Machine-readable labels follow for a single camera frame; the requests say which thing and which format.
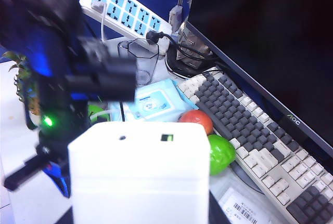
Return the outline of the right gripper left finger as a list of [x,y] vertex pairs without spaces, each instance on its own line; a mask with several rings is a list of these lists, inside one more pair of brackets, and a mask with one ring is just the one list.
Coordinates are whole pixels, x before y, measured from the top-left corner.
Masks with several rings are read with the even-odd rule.
[[73,224],[72,205],[59,205],[56,207],[52,223]]

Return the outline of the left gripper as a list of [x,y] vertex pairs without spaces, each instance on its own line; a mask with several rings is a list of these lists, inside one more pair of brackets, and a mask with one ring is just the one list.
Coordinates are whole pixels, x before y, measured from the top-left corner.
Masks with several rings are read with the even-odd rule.
[[73,99],[65,79],[34,75],[39,98],[41,124],[36,156],[23,167],[6,176],[4,186],[17,190],[23,183],[43,171],[54,180],[66,198],[71,195],[68,144],[90,127],[88,101]]

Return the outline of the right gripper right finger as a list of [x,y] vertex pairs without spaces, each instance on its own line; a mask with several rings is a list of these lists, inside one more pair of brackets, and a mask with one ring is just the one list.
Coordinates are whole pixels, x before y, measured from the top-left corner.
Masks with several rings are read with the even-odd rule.
[[223,213],[220,205],[209,191],[209,223],[210,224],[225,224],[228,223],[226,215]]

